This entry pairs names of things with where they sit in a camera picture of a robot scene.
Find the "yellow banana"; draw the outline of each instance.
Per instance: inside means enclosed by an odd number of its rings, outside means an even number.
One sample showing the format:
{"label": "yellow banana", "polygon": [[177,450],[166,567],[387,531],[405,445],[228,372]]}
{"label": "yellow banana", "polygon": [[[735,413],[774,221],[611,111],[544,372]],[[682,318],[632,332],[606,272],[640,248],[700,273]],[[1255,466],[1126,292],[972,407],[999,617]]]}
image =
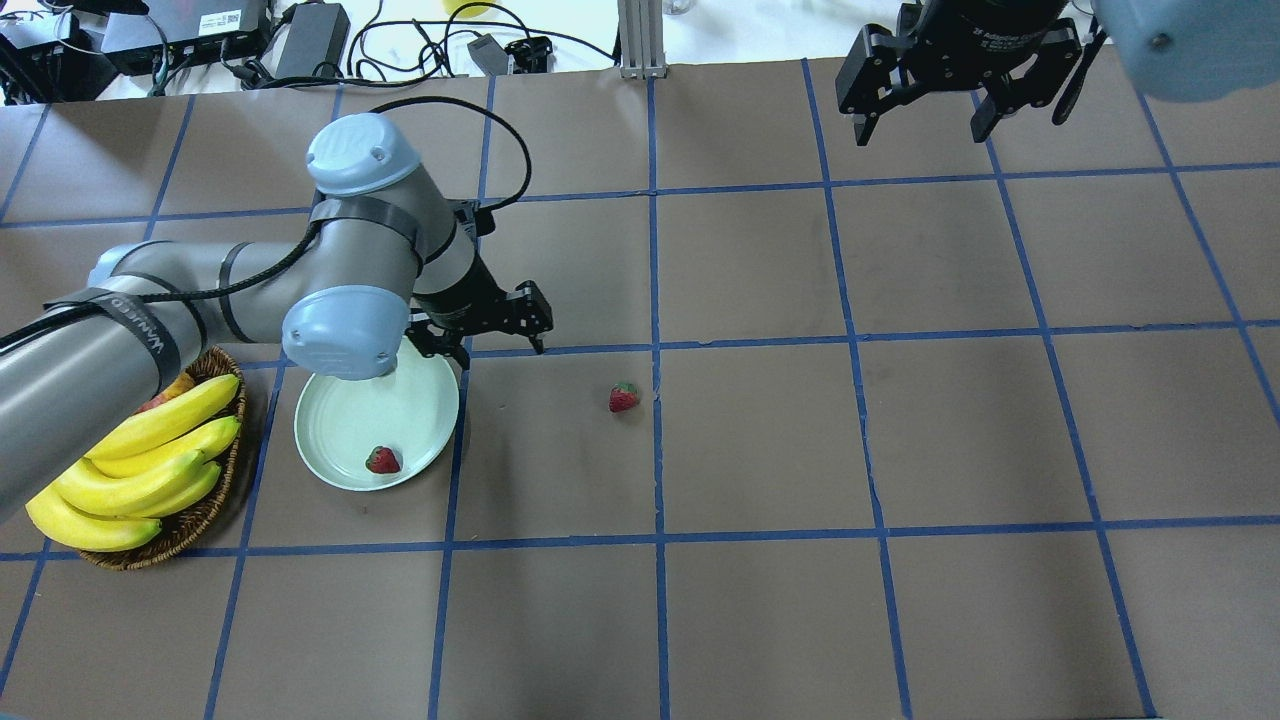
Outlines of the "yellow banana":
{"label": "yellow banana", "polygon": [[151,507],[143,507],[134,512],[138,518],[165,518],[173,515],[179,510],[186,510],[187,507],[195,505],[200,498],[209,495],[209,491],[214,489],[218,484],[218,477],[223,473],[221,466],[218,462],[205,462],[200,466],[200,471],[196,477],[187,484],[187,487],[178,491],[169,500],[160,501]]}
{"label": "yellow banana", "polygon": [[91,447],[84,457],[116,460],[159,447],[221,410],[236,397],[238,387],[239,378],[229,373],[205,380],[159,407],[124,420]]}
{"label": "yellow banana", "polygon": [[83,457],[54,479],[63,500],[92,515],[133,515],[169,500],[200,471],[205,454],[189,450],[131,478],[108,478]]}
{"label": "yellow banana", "polygon": [[54,486],[40,491],[27,503],[31,521],[49,539],[68,547],[97,552],[132,550],[160,534],[160,520],[148,518],[93,518],[67,503]]}
{"label": "yellow banana", "polygon": [[160,447],[154,447],[138,455],[120,457],[118,460],[95,459],[93,465],[104,474],[113,478],[128,478],[145,473],[161,462],[170,460],[188,450],[198,450],[205,457],[218,457],[221,451],[230,447],[239,432],[239,420],[234,415],[227,415],[216,420],[210,420],[189,433],[172,439]]}

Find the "red strawberry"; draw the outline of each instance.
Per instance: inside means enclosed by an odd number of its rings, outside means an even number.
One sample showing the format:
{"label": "red strawberry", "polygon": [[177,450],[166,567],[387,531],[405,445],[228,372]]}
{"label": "red strawberry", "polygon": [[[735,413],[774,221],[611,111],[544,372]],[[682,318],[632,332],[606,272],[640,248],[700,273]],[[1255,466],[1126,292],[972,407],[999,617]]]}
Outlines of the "red strawberry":
{"label": "red strawberry", "polygon": [[618,383],[609,391],[609,413],[622,413],[640,405],[640,392],[631,383]]}
{"label": "red strawberry", "polygon": [[379,475],[399,473],[399,462],[396,460],[396,454],[392,452],[392,448],[383,447],[381,445],[369,454],[369,459],[365,460],[365,468],[370,473],[378,473]]}

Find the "wicker basket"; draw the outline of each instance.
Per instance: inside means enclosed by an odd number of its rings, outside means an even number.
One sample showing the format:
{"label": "wicker basket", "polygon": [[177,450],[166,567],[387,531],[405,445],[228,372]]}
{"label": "wicker basket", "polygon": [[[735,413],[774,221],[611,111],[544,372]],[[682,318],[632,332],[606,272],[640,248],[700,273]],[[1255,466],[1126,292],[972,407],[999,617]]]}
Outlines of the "wicker basket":
{"label": "wicker basket", "polygon": [[191,374],[197,383],[218,375],[224,375],[227,373],[233,373],[241,380],[236,397],[227,404],[227,407],[214,415],[215,418],[236,415],[236,418],[241,421],[241,432],[236,436],[232,446],[216,457],[216,460],[223,465],[223,474],[218,478],[218,484],[214,486],[214,489],[209,491],[209,495],[201,498],[200,502],[196,502],[186,510],[169,515],[168,518],[163,518],[160,534],[152,538],[147,544],[120,552],[79,551],[81,557],[93,565],[97,565],[99,568],[106,568],[110,570],[137,570],[169,560],[195,544],[196,541],[200,539],[200,536],[209,530],[209,528],[214,524],[214,520],[219,516],[219,514],[227,509],[230,503],[229,501],[243,495],[238,492],[239,488],[236,486],[242,482],[241,478],[244,475],[239,471],[241,465],[244,461],[243,454],[241,452],[241,446],[244,439],[243,423],[247,406],[244,374],[241,372],[239,365],[236,364],[236,360],[219,347],[211,347],[204,355],[197,357],[196,361],[187,368],[187,373]]}

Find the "white plate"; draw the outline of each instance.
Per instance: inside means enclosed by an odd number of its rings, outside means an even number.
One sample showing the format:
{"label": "white plate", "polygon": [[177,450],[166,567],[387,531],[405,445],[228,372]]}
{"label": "white plate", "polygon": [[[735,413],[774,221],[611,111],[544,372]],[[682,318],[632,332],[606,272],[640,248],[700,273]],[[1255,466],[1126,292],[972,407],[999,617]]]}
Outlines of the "white plate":
{"label": "white plate", "polygon": [[[396,370],[370,380],[311,375],[293,415],[298,455],[317,478],[353,491],[389,488],[444,450],[458,419],[458,382],[448,360],[422,357],[406,338]],[[399,473],[365,468],[374,447],[396,452]]]}

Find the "white label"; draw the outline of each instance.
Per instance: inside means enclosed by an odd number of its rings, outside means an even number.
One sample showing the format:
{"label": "white label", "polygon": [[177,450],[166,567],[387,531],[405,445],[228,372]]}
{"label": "white label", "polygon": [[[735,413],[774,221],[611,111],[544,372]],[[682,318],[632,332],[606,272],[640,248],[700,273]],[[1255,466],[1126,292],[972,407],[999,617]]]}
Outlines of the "white label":
{"label": "white label", "polygon": [[210,13],[207,15],[200,17],[200,37],[206,35],[218,35],[220,32],[232,32],[239,29],[239,15],[241,10],[233,10],[230,13]]}

